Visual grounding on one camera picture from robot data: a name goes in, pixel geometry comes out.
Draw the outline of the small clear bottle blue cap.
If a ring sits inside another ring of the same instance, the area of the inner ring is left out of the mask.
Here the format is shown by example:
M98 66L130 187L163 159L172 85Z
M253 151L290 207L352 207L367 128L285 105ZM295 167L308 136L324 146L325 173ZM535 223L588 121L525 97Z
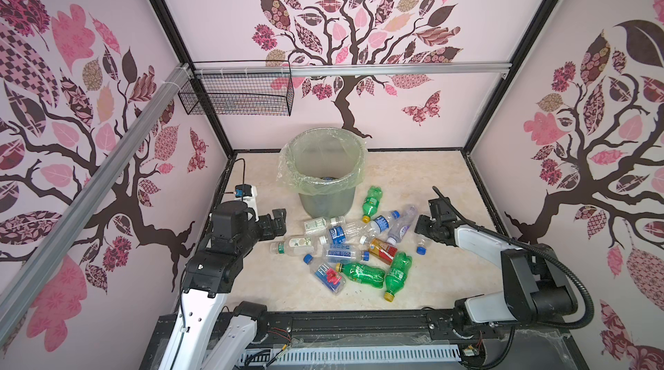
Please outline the small clear bottle blue cap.
M431 245L432 240L429 238L426 238L425 236L420 236L417 239L417 244L416 244L416 253L420 256L425 256L427 254L428 247Z

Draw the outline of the clear bottle green leaf label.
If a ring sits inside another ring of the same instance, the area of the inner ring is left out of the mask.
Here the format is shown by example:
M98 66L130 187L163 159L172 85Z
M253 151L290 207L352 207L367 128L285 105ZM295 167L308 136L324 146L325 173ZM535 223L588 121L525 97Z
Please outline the clear bottle green leaf label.
M270 253L276 255L288 255L291 257L304 257L305 255L316 256L321 253L323 247L330 243L323 235L309 236L299 235L275 241L270 245Z

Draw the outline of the tall clear purple-tint bottle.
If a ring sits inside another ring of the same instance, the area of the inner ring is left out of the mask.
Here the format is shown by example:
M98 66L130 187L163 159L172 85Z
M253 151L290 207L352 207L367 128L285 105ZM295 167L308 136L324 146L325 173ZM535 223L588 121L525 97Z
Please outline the tall clear purple-tint bottle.
M414 205L409 205L404 209L402 216L397 220L394 226L390 229L387 237L387 243L396 246L401 243L406 233L411 229L413 224L418 219L418 208Z

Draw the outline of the clear bottle blue label cap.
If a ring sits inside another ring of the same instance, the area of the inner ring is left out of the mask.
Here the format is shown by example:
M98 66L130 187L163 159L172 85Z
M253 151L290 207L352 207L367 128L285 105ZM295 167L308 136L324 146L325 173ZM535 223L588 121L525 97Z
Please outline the clear bottle blue label cap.
M364 232L369 236L379 236L386 234L397 221L401 218L399 210L386 211L378 214L364 228Z

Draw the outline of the clear bottle pink blue label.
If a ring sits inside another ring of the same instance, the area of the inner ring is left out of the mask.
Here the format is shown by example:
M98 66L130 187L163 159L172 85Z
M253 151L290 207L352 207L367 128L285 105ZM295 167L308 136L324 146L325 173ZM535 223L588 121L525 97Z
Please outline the clear bottle pink blue label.
M338 294L343 289L345 278L325 259L315 258L311 254L306 254L303 261L304 264L309 266L313 277L327 290Z

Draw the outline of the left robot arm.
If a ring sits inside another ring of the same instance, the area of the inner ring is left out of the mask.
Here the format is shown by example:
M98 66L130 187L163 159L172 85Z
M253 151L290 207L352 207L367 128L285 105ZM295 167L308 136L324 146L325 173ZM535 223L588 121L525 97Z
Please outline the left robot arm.
M258 215L254 198L211 209L199 248L186 264L179 311L159 364L161 369L232 369L259 334L266 306L242 302L223 335L208 349L244 259L261 241L286 233L287 212Z

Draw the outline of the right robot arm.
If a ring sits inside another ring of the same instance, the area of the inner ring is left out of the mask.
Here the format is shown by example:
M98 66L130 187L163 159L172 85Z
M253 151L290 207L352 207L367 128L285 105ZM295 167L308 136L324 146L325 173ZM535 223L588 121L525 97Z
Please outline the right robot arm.
M429 200L430 214L422 214L415 232L436 243L471 252L501 271L500 292L455 302L456 326L479 324L536 324L557 327L560 318L578 311L579 286L553 249L529 245L467 220L439 196Z

